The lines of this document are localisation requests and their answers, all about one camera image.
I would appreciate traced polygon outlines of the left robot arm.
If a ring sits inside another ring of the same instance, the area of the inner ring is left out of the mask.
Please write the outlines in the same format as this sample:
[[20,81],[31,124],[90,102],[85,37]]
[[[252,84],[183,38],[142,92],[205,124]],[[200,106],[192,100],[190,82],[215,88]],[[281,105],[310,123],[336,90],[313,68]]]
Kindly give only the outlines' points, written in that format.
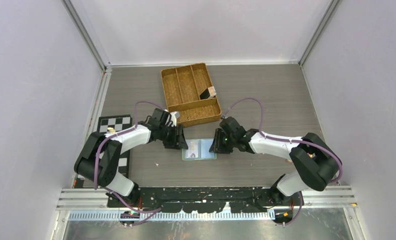
[[121,155],[154,141],[166,149],[188,149],[183,126],[173,122],[166,110],[156,108],[152,115],[137,125],[115,133],[93,132],[87,138],[74,165],[75,173],[120,196],[127,207],[138,203],[138,185],[118,171]]

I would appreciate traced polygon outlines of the woven wicker divided tray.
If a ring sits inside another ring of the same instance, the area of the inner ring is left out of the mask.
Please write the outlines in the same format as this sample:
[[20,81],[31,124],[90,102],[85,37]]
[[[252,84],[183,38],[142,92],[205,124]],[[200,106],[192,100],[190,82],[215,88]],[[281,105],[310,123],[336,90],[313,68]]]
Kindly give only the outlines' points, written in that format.
[[200,96],[213,87],[205,63],[195,63],[161,70],[166,106],[179,112],[177,123],[192,127],[220,120],[221,107],[216,96]]

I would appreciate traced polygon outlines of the green card holder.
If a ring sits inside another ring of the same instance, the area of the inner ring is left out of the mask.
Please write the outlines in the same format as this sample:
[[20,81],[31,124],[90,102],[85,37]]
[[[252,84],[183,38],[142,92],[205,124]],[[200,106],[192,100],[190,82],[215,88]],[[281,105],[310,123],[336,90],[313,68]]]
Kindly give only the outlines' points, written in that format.
[[182,149],[183,161],[216,160],[217,154],[210,152],[213,143],[211,138],[187,139],[188,149]]

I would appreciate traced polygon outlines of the stack of cards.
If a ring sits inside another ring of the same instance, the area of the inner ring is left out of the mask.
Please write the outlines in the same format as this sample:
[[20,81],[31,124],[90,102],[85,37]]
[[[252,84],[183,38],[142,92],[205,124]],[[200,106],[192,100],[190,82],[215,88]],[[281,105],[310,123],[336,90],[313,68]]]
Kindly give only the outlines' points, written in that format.
[[216,97],[217,92],[215,90],[214,86],[206,88],[201,94],[200,94],[200,99],[201,100],[206,100],[206,99],[211,99]]

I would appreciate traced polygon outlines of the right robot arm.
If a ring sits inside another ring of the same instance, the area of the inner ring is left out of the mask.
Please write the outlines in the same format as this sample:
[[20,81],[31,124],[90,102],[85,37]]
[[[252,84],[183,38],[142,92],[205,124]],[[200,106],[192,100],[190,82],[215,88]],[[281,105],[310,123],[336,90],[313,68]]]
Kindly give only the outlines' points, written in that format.
[[234,149],[251,154],[267,154],[292,161],[295,171],[282,175],[269,189],[277,205],[284,205],[295,193],[312,189],[323,191],[341,177],[342,162],[316,134],[286,137],[246,130],[233,117],[222,120],[209,149],[215,154],[230,154]]

